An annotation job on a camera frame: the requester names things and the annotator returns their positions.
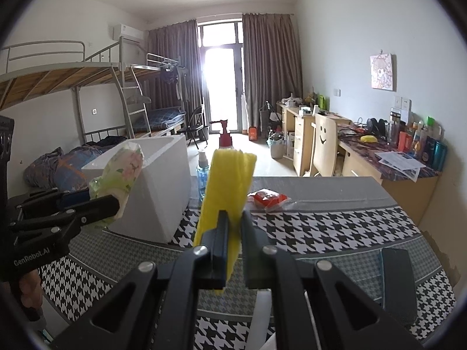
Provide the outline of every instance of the human hand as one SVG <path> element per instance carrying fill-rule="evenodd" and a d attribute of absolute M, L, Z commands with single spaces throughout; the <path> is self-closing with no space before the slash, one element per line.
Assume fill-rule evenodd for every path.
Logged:
<path fill-rule="evenodd" d="M 21 295 L 21 303 L 26 308 L 39 309 L 42 306 L 42 286 L 41 278 L 37 270 L 31 271 L 22 276 L 19 281 Z M 10 292 L 10 284 L 3 283 L 4 287 Z"/>

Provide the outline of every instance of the blue spray bottle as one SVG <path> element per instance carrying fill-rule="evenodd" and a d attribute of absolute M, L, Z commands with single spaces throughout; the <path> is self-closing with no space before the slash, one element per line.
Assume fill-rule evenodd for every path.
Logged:
<path fill-rule="evenodd" d="M 199 200 L 202 202 L 206 195 L 207 176 L 209 173 L 209 163 L 204 151 L 200 151 L 198 154 L 198 167 L 196 171 L 198 175 Z"/>

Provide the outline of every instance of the wall socket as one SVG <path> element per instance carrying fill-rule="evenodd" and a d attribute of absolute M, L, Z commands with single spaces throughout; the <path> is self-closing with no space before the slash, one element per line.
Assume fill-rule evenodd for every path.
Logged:
<path fill-rule="evenodd" d="M 410 111 L 412 110 L 412 100 L 409 98 L 402 99 L 402 110 L 403 111 Z"/>
<path fill-rule="evenodd" d="M 402 109 L 402 97 L 400 96 L 394 97 L 394 108 Z"/>

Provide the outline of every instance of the ladder rung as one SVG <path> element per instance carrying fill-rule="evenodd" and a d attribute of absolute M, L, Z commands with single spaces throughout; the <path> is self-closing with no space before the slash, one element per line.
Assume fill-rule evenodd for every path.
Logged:
<path fill-rule="evenodd" d="M 145 110 L 146 109 L 140 109 L 139 111 L 130 112 L 129 114 L 131 116 L 132 114 L 141 113 L 141 112 L 144 112 Z"/>

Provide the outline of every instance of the hanging picture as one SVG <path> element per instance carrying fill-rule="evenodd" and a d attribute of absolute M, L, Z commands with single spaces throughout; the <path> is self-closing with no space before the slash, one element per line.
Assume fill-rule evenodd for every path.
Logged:
<path fill-rule="evenodd" d="M 380 54 L 370 57 L 371 87 L 378 90 L 393 90 L 394 74 L 391 54 Z"/>

